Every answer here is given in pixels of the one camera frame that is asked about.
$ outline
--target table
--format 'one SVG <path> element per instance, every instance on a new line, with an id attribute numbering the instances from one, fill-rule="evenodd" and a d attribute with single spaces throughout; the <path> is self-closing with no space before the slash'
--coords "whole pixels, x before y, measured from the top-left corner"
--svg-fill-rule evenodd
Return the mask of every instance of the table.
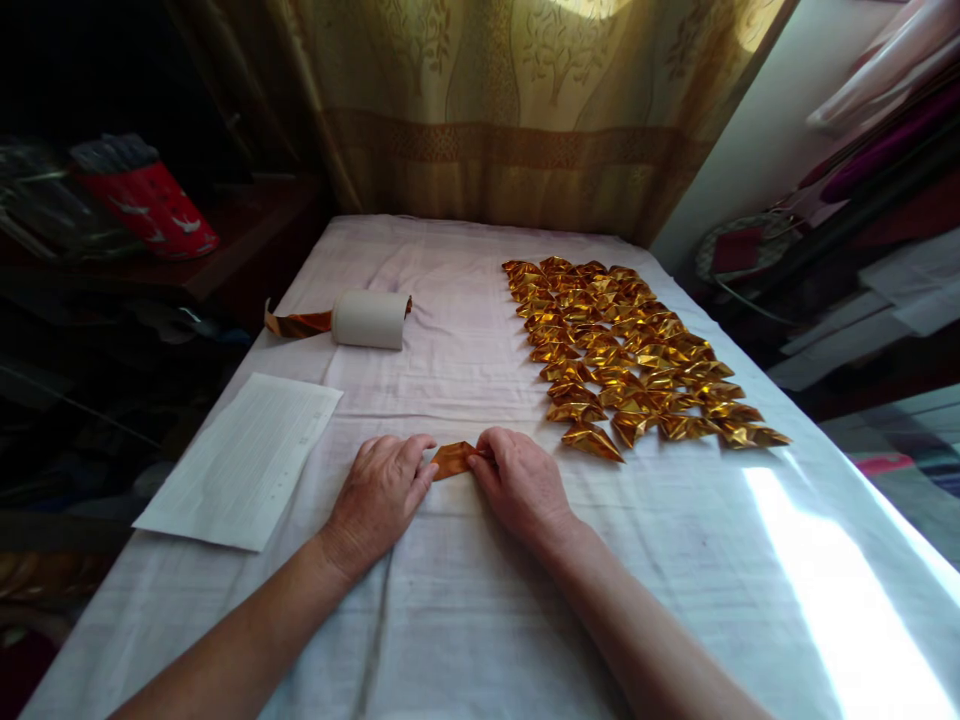
<path id="1" fill-rule="evenodd" d="M 794 439 L 772 451 L 644 438 L 615 465 L 560 446 L 526 360 L 504 260 L 636 268 Z M 560 463 L 576 512 L 720 663 L 781 718 L 948 718 L 960 707 L 960 577 L 646 251 L 616 238 L 387 216 L 335 219 L 280 303 L 348 287 L 409 292 L 404 350 L 261 333 L 251 372 L 344 391 L 266 550 L 137 532 L 24 717 L 103 717 L 275 571 L 330 512 L 359 443 L 501 424 Z M 606 717 L 624 705 L 549 578 L 469 474 L 437 483 L 347 597 L 265 717 Z"/>

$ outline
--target wall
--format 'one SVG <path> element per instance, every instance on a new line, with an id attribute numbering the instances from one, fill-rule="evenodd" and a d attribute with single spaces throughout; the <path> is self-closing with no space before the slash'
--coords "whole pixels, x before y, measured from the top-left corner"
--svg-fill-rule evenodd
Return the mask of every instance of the wall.
<path id="1" fill-rule="evenodd" d="M 833 141 L 807 116 L 901 8 L 875 0 L 800 0 L 747 91 L 651 248 L 676 273 L 718 223 L 762 210 L 830 154 Z"/>

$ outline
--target white paper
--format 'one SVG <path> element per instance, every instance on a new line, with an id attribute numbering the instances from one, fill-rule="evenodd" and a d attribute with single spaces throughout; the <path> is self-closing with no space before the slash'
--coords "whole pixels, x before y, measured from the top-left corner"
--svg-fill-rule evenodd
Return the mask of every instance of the white paper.
<path id="1" fill-rule="evenodd" d="M 253 373 L 133 526 L 263 550 L 342 396 Z"/>

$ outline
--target person's right hand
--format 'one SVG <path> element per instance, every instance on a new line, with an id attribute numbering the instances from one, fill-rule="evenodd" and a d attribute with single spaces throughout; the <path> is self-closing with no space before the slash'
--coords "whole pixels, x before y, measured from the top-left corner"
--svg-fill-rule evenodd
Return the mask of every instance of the person's right hand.
<path id="1" fill-rule="evenodd" d="M 477 450 L 481 455 L 471 455 L 467 463 L 497 518 L 528 548 L 547 550 L 579 522 L 557 463 L 528 436 L 489 428 L 481 433 Z M 487 459 L 491 457 L 495 464 Z"/>

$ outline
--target red container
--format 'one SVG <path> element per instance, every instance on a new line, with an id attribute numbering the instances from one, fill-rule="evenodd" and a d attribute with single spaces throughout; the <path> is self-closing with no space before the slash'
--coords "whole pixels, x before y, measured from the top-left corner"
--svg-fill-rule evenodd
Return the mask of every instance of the red container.
<path id="1" fill-rule="evenodd" d="M 162 162 L 127 173 L 78 177 L 158 258 L 189 260 L 220 244 Z"/>

